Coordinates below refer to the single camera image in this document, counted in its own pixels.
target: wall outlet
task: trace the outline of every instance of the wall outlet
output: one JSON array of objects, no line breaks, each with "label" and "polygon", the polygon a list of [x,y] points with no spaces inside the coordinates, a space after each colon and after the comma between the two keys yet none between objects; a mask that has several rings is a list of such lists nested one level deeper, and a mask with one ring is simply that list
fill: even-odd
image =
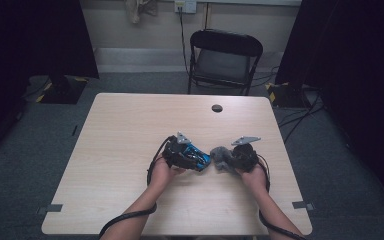
[{"label": "wall outlet", "polygon": [[182,13],[196,13],[196,0],[174,1],[174,12],[179,12],[179,8]]}]

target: chair backrest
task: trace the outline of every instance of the chair backrest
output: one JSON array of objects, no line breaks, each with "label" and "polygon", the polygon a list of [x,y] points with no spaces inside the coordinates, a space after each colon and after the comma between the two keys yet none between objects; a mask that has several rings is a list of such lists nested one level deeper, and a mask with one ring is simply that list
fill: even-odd
[{"label": "chair backrest", "polygon": [[263,45],[256,38],[215,29],[205,29],[193,33],[190,44],[192,52],[194,52],[194,47],[197,47],[257,58],[263,53]]}]

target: wooden table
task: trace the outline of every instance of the wooden table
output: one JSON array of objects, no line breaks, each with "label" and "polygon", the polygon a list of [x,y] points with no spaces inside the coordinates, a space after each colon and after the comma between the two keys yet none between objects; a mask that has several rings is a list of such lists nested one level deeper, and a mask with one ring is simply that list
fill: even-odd
[{"label": "wooden table", "polygon": [[[223,111],[216,113],[212,106]],[[268,162],[270,194],[303,234],[312,231],[268,99],[263,97],[101,93],[96,96],[52,204],[45,234],[98,234],[146,188],[158,147],[180,131],[202,151],[241,136],[261,137],[254,149]],[[158,200],[143,235],[265,235],[258,207],[241,179],[218,172],[178,176]]]}]

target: black folding chair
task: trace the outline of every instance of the black folding chair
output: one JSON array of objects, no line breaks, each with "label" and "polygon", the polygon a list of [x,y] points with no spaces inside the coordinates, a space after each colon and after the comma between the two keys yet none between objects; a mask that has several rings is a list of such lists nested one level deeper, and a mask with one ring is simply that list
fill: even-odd
[{"label": "black folding chair", "polygon": [[200,30],[190,38],[188,94],[192,81],[246,89],[248,95],[263,45],[254,37],[215,29]]}]

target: gray carpet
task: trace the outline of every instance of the gray carpet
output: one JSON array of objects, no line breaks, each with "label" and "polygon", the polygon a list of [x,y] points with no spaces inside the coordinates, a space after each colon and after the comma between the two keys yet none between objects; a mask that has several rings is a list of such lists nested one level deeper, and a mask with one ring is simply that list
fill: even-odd
[{"label": "gray carpet", "polygon": [[[184,94],[185,73],[106,73],[92,79],[77,105],[29,101],[22,119],[0,143],[0,239],[96,239],[96,236],[46,236],[39,207],[51,203],[96,94],[100,92]],[[27,92],[46,78],[32,78]],[[237,90],[196,88],[194,94],[237,95]],[[250,91],[267,96],[264,86]],[[309,93],[310,101],[315,93]],[[319,102],[315,109],[322,106]],[[274,109],[277,120],[304,113]],[[285,138],[294,123],[281,128]],[[309,211],[313,233],[308,239],[384,239],[384,190],[376,177],[347,148],[339,127],[322,110],[304,119],[286,143]]]}]

